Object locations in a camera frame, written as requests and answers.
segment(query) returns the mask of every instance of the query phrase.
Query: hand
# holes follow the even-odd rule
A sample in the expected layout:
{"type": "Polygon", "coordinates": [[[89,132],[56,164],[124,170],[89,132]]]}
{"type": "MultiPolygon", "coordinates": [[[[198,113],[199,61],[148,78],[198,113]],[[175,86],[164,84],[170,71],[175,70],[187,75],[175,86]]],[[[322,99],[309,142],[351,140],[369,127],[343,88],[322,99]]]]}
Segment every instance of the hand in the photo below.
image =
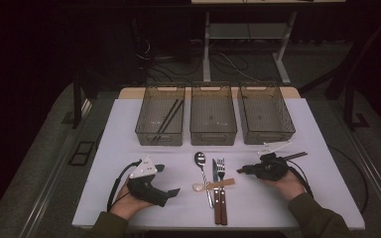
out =
{"type": "Polygon", "coordinates": [[[140,200],[129,193],[128,186],[126,185],[128,180],[129,178],[126,179],[122,188],[120,188],[116,200],[122,196],[123,197],[115,202],[109,211],[110,213],[120,216],[126,220],[131,219],[138,211],[153,205],[152,203],[140,200]]]}
{"type": "Polygon", "coordinates": [[[290,171],[288,171],[285,176],[277,181],[264,179],[261,179],[261,181],[267,185],[276,187],[281,195],[288,201],[306,192],[299,179],[290,171]]]}

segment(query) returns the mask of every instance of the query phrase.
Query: metal fork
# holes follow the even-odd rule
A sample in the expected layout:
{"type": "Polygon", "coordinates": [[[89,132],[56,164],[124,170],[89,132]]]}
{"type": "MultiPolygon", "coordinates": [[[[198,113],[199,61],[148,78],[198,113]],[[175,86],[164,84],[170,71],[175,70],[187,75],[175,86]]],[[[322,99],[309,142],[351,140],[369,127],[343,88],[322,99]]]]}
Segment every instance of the metal fork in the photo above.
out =
{"type": "MultiPolygon", "coordinates": [[[[225,165],[224,158],[218,158],[217,160],[217,174],[220,180],[224,179],[225,176],[225,165]]],[[[220,204],[221,204],[221,225],[227,225],[227,209],[225,206],[225,190],[224,186],[220,189],[220,204]]]]}

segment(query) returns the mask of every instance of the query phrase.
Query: spoon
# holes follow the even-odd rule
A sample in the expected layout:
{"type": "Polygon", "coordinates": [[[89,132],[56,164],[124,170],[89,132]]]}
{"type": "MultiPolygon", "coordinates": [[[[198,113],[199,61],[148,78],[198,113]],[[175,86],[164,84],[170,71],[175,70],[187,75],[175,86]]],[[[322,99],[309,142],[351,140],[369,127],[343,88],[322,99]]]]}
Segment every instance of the spoon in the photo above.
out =
{"type": "Polygon", "coordinates": [[[196,154],[194,154],[194,162],[198,167],[200,167],[200,170],[202,171],[203,184],[206,189],[206,195],[208,196],[209,207],[213,208],[214,203],[212,201],[211,194],[209,193],[209,189],[207,187],[205,172],[203,171],[203,166],[205,165],[205,155],[202,152],[196,152],[196,154]]]}

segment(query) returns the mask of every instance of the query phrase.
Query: dark background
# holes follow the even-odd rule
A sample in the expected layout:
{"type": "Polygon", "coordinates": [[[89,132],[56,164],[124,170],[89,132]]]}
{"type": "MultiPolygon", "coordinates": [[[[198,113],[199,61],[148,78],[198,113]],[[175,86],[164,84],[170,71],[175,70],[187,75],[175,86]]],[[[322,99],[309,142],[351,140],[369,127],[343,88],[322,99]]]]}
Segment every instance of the dark background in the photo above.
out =
{"type": "MultiPolygon", "coordinates": [[[[104,16],[97,24],[95,17],[63,15],[58,4],[50,0],[0,0],[0,198],[53,103],[76,72],[82,72],[83,89],[93,97],[99,90],[117,90],[139,82],[142,72],[134,54],[137,37],[149,38],[159,48],[186,60],[188,39],[203,36],[203,12],[104,16]],[[137,16],[138,25],[130,24],[137,16]]],[[[286,12],[277,9],[263,15],[262,21],[286,12]]],[[[212,17],[224,20],[221,14],[212,17]]],[[[237,18],[229,15],[227,19],[237,18]]],[[[248,15],[244,21],[256,19],[260,20],[259,15],[248,15]]],[[[307,8],[298,14],[292,41],[364,43],[380,25],[381,0],[347,1],[338,9],[307,8]]],[[[381,34],[353,78],[381,115],[381,34]]]]}

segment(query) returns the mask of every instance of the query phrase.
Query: sleeve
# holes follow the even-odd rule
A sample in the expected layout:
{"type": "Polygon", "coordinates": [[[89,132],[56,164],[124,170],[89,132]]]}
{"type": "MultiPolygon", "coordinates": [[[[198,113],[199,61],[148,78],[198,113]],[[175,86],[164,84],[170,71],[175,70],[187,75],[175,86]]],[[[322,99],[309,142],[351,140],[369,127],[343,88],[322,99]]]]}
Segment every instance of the sleeve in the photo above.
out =
{"type": "Polygon", "coordinates": [[[80,238],[123,238],[128,224],[127,220],[102,211],[94,226],[80,238]]]}
{"type": "Polygon", "coordinates": [[[305,238],[354,237],[339,214],[322,208],[307,193],[290,201],[289,209],[295,216],[305,238]]]}

